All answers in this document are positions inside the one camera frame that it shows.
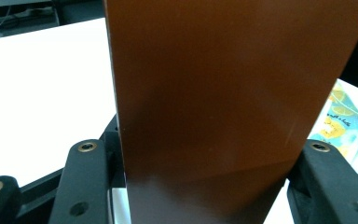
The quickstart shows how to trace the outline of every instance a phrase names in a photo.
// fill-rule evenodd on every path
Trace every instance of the brown panel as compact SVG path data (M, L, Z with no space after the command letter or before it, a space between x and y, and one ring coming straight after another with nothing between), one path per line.
M262 222L358 1L107 0L132 223Z

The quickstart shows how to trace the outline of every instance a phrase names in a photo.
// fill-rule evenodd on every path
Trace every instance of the lemon print packaging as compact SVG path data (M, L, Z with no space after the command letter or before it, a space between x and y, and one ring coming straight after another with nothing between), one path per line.
M358 109L339 80L330 92L309 138L335 146L349 163L358 153Z

